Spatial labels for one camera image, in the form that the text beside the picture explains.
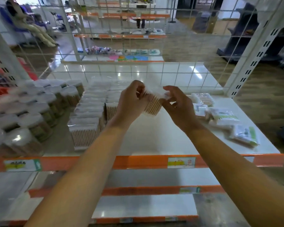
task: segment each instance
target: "beige pants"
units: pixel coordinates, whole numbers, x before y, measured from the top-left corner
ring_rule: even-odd
[[[28,29],[31,33],[35,34],[46,45],[56,43],[45,31],[43,31],[43,28],[40,27],[39,25],[18,22],[17,26],[19,28]]]

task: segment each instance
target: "seated person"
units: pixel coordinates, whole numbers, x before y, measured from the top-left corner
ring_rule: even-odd
[[[26,21],[26,18],[29,15],[26,14],[24,9],[16,2],[16,0],[7,0],[6,8],[11,14],[11,19],[16,27],[29,30],[48,47],[55,47],[57,45],[57,43],[45,31],[43,31],[42,27]]]

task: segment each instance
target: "person's right hand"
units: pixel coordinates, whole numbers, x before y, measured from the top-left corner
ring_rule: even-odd
[[[170,92],[170,99],[160,99],[160,103],[170,115],[173,122],[185,133],[188,133],[193,127],[199,124],[193,102],[178,87],[165,86],[164,90]]]

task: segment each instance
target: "person's left hand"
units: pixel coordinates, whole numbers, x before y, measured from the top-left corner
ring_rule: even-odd
[[[152,98],[151,95],[142,96],[144,88],[141,81],[134,80],[122,91],[115,115],[119,122],[129,126],[144,111]]]

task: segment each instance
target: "black pole stand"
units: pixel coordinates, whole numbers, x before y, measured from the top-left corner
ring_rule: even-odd
[[[175,5],[176,5],[176,0],[174,0],[174,9],[173,9],[173,15],[171,17],[171,21],[169,21],[169,23],[176,23],[176,21],[174,21],[174,12],[175,12]]]

